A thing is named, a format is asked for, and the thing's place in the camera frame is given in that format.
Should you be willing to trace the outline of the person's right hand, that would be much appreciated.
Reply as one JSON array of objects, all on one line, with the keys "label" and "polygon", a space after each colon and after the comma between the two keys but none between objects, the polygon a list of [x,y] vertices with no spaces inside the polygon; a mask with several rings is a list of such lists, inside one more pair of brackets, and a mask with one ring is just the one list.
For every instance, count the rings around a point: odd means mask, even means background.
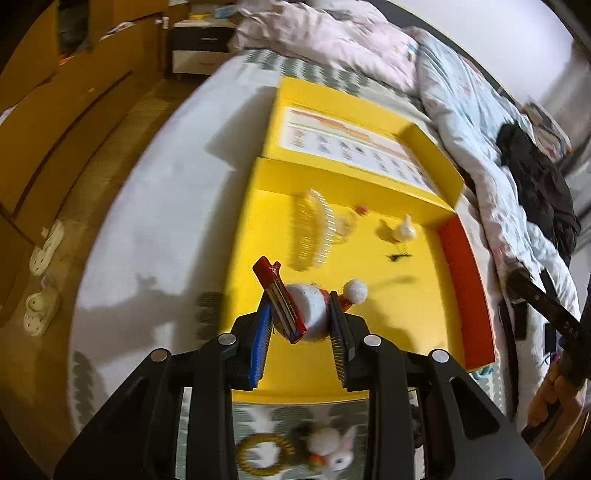
[{"label": "person's right hand", "polygon": [[550,367],[542,385],[530,403],[527,425],[537,427],[550,417],[550,407],[558,405],[562,413],[558,416],[556,426],[570,429],[581,413],[579,388],[564,375],[562,359]]}]

